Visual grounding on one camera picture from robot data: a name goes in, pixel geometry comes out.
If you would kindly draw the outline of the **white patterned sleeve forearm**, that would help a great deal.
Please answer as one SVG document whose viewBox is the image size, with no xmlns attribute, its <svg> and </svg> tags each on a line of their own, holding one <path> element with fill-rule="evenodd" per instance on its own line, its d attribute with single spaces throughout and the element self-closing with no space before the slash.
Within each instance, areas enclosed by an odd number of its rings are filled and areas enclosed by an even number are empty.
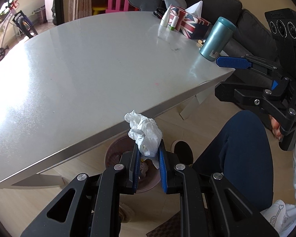
<svg viewBox="0 0 296 237">
<path fill-rule="evenodd" d="M 291 152 L 272 149 L 274 198 L 262 215 L 279 236 L 288 236 L 296 226 L 296 145 Z"/>
</svg>

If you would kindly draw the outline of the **person's right hand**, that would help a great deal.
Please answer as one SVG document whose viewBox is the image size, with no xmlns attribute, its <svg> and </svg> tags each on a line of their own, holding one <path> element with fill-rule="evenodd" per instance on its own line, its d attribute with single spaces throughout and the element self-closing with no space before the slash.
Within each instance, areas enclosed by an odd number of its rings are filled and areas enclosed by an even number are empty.
<svg viewBox="0 0 296 237">
<path fill-rule="evenodd" d="M 272 132 L 273 135 L 278 139 L 281 140 L 283 135 L 280 132 L 280 124 L 277 122 L 277 120 L 270 116 L 271 126 L 272 126 Z"/>
</svg>

